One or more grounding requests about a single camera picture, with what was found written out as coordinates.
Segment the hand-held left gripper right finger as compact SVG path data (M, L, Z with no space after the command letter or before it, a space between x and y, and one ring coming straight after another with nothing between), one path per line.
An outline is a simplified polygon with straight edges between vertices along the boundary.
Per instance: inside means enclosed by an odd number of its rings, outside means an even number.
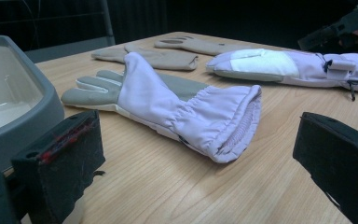
M358 131L336 119L305 112L293 158L330 202L358 224Z

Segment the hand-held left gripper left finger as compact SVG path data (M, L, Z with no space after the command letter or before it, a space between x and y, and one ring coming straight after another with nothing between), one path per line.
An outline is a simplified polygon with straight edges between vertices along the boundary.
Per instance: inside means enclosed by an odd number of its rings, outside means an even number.
M73 115L11 159L33 224L62 224L105 162L99 112Z

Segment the beige fabric glove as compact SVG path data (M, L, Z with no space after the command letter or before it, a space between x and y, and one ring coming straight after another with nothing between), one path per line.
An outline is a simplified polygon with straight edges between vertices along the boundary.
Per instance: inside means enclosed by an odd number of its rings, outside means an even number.
M250 49L251 46L235 45L227 43L215 43L197 39L192 36L175 36L157 40L154 43L160 49L183 49L205 55L216 56L234 50Z
M124 63L124 57L131 52L140 54L156 69L193 71L198 67L197 54L179 50L141 49L134 44L126 44L122 49L97 49L91 53L91 57L96 60Z

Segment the lavender glove with white patch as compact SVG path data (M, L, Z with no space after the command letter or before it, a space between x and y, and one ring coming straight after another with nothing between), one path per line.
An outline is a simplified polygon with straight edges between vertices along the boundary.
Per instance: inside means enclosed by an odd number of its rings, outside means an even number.
M358 53L241 49L213 57L206 69L221 77L358 92Z

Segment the grey plastic basin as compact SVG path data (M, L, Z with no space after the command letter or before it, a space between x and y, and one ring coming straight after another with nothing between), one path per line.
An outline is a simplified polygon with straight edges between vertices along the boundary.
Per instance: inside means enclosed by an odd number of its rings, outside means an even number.
M0 171L63 119L54 86L9 37L0 35Z

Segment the lavender glove with grey palm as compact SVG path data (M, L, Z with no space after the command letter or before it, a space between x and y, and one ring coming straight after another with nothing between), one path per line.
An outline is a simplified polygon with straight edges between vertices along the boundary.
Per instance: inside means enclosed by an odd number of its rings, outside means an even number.
M235 161L251 142L261 115L261 87L217 88L162 75L138 53L123 73L80 77L65 105L114 111L177 140L218 163Z

